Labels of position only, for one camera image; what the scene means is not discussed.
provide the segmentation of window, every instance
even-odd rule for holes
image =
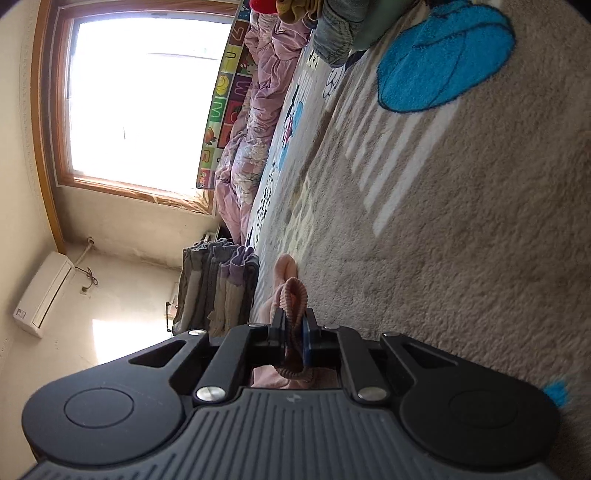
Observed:
[[[58,9],[48,92],[57,182],[211,213],[197,170],[236,5],[124,2]]]

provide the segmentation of red cloth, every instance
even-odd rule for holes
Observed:
[[[275,0],[251,0],[251,9],[259,14],[276,14]]]

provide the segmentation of pink cloth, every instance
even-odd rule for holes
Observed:
[[[244,43],[256,72],[215,173],[217,209],[238,244],[246,242],[248,219],[273,133],[309,35],[302,22],[287,25],[277,15],[251,13]]]
[[[308,293],[304,284],[297,279],[296,261],[287,254],[277,259],[273,270],[274,294],[259,310],[259,322],[271,323],[275,311],[281,307],[285,311],[288,321],[291,323],[292,344],[298,345],[296,336],[301,335],[299,326],[301,318],[308,305]],[[293,364],[293,359],[298,356],[296,349],[287,352],[286,364]],[[338,388],[336,372],[330,368],[312,368],[304,370],[301,378],[285,378],[272,365],[263,365],[252,370],[251,387],[253,388],[290,388],[294,390],[306,390],[309,388]]]

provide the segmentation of bright sunlight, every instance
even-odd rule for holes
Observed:
[[[82,23],[70,66],[73,170],[193,195],[229,31],[177,18]]]

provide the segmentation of textured gray panel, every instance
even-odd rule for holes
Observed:
[[[26,480],[557,480],[544,465],[477,473],[445,465],[394,415],[335,390],[250,390],[196,412],[182,435],[133,465],[80,471],[45,462]]]

